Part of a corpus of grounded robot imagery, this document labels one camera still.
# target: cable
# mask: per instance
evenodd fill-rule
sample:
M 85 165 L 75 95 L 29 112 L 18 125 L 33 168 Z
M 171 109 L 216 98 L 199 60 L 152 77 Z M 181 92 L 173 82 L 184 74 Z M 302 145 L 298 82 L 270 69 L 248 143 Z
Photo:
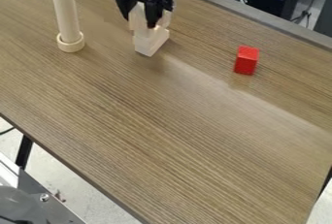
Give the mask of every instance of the cable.
M 309 13 L 309 14 L 307 15 L 307 25 L 306 25 L 306 28 L 309 27 L 309 20 L 310 20 L 310 16 L 311 16 L 311 15 L 312 15 L 311 13 Z
M 312 13 L 310 13 L 310 9 L 312 8 L 313 4 L 314 4 L 315 0 L 312 0 L 310 2 L 310 4 L 308 5 L 307 9 L 304 10 L 301 15 L 299 15 L 298 17 L 295 17 L 293 19 L 291 19 L 290 21 L 295 21 L 296 20 L 296 23 L 300 23 L 302 21 L 302 19 L 304 19 L 305 17 L 307 17 L 307 28 L 309 26 L 309 19 L 310 19 L 310 16 L 312 15 Z
M 1 132 L 1 133 L 0 133 L 0 136 L 1 136 L 1 135 L 5 135 L 5 134 L 7 134 L 7 133 L 11 132 L 11 131 L 14 130 L 14 129 L 15 129 L 15 127 L 11 127 L 10 129 L 7 129 L 7 130 Z

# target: gray floor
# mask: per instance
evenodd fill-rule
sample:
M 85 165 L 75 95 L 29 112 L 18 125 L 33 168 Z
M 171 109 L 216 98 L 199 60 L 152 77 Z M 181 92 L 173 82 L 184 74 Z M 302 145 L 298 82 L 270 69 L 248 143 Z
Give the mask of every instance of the gray floor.
M 0 132 L 9 127 L 0 118 Z M 16 158 L 21 136 L 17 130 L 0 136 L 0 152 L 12 161 Z M 51 193 L 55 194 L 59 190 L 61 197 L 66 200 L 65 205 L 86 223 L 140 223 L 37 145 L 33 146 L 26 171 Z

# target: floor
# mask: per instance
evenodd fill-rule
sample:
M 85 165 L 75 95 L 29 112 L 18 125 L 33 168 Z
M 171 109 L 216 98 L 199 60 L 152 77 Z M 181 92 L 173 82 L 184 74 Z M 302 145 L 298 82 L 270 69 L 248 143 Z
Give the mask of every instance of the floor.
M 0 118 L 0 132 L 10 127 Z M 15 161 L 21 137 L 17 130 L 0 136 L 0 152 Z M 61 197 L 66 200 L 64 204 L 86 223 L 140 223 L 35 144 L 26 172 L 51 193 L 55 194 L 59 190 Z
M 315 0 L 311 9 L 310 29 L 313 29 L 315 26 L 324 1 Z M 294 16 L 301 14 L 309 2 L 310 0 L 301 0 L 296 7 Z M 307 21 L 304 19 L 299 24 L 306 26 Z M 0 132 L 9 127 L 10 125 L 0 118 Z M 0 152 L 14 161 L 21 136 L 17 130 L 0 136 Z M 26 171 L 47 187 L 50 192 L 56 193 L 59 190 L 62 198 L 66 199 L 65 205 L 86 223 L 140 223 L 37 145 L 33 146 L 31 159 Z

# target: table top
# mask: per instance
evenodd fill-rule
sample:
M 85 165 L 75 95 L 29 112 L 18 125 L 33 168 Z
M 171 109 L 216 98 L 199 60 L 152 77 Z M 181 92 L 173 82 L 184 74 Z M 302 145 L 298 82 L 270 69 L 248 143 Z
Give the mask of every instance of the table top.
M 305 221 L 332 160 L 329 50 L 177 0 L 146 58 L 114 0 L 77 1 L 68 54 L 51 0 L 0 0 L 3 116 L 144 223 Z M 239 45 L 260 48 L 252 77 Z

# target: red cube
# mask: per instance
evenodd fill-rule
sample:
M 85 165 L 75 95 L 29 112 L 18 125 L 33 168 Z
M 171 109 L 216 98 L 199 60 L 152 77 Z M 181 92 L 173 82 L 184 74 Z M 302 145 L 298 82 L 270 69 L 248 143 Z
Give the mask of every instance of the red cube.
M 258 62 L 259 49 L 239 46 L 234 72 L 252 75 Z

